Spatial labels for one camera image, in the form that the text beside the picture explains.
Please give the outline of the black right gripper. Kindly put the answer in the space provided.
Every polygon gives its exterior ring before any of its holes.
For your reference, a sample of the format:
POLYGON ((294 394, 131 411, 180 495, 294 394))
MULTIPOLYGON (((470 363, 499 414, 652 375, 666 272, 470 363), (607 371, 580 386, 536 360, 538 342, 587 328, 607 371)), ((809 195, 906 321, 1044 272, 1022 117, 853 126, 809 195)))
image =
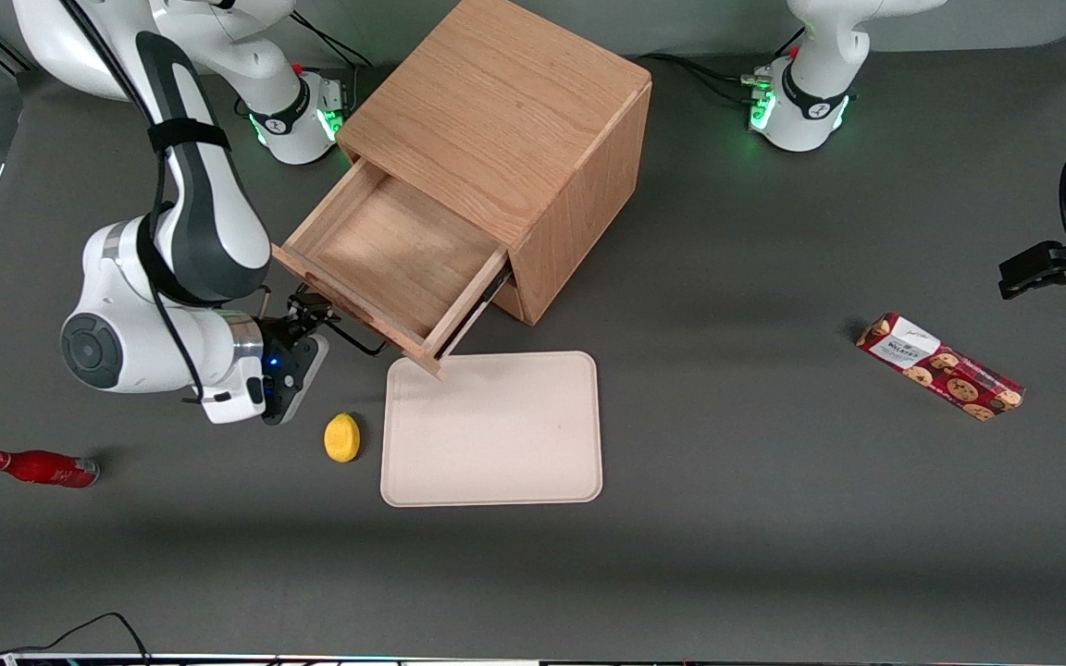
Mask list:
POLYGON ((263 341, 264 425, 282 425, 296 415, 329 351, 328 341, 314 330, 326 322, 340 321, 334 304, 309 290, 289 295, 289 314, 284 319, 258 320, 263 341))

